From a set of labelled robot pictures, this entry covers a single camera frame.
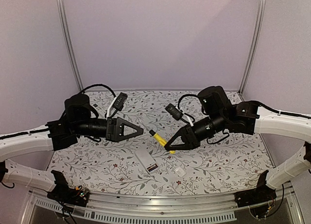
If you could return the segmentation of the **yellow handled screwdriver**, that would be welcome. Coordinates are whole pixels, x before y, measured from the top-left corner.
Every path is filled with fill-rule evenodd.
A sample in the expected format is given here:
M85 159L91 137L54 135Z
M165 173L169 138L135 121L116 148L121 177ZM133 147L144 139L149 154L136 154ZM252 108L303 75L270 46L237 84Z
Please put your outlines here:
M148 134L153 137L162 147L167 144L167 141L163 137L161 137L158 132L154 131L143 123L140 123L140 125L142 125L142 127L147 130Z

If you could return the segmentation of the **white battery cover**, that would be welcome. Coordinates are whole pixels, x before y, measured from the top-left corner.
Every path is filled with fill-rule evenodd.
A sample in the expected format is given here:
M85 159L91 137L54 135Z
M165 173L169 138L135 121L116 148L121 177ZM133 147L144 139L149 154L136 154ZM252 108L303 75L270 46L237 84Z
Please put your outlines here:
M181 168L181 167L176 167L174 169L174 172L176 173L176 175L178 175L179 177L183 177L186 172Z

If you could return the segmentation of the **white remote control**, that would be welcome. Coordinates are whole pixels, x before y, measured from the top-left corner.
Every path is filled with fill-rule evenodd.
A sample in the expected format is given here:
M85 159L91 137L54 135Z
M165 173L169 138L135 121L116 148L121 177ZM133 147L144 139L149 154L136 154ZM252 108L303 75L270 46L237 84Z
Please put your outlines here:
M157 162L149 154L146 149L138 149L135 151L135 156L139 163L144 167L148 173L153 173L159 169Z

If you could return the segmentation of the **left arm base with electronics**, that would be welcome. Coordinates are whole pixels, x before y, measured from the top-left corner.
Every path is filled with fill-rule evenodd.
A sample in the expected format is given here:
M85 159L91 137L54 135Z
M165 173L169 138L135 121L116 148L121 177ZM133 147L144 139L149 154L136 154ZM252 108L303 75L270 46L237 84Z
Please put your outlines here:
M47 192L49 199L63 204L86 207L90 196L88 188L82 185L71 188L61 172L52 170L51 173L54 175L55 187Z

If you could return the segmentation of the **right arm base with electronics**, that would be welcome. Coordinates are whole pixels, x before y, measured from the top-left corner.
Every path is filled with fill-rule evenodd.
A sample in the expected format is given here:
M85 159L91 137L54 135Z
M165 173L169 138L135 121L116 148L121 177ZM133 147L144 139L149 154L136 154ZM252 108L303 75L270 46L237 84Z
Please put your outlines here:
M265 219L269 216L276 199L276 190L266 185L268 170L256 174L247 181L247 190L234 193L234 199L238 207L248 207L271 201L272 204L265 204L263 207L250 208L251 215L256 219Z

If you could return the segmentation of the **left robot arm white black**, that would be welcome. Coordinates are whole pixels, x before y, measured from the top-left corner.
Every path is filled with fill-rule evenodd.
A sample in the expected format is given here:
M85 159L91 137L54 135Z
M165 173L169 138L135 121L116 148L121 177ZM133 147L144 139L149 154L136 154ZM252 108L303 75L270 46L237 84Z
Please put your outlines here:
M38 128L1 136L0 180L54 193L62 202L72 198L71 188L61 172L40 171L13 162L16 156L34 152L66 149L86 137L94 142L105 139L120 142L143 134L143 129L120 117L107 113L104 119L90 104L86 94L77 94L65 100L65 113L56 121Z

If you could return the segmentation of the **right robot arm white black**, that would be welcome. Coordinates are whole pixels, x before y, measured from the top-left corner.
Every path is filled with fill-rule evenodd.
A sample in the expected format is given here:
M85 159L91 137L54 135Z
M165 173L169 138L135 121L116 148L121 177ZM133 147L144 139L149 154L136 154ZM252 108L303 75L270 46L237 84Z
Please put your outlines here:
M304 144L280 165L251 179L251 198L261 203L283 183L311 168L311 118L308 115L276 110L259 101L232 104L221 86L210 86L197 96L205 118L181 127L165 144L166 151L187 151L203 140L228 131L246 135L272 135L292 138Z

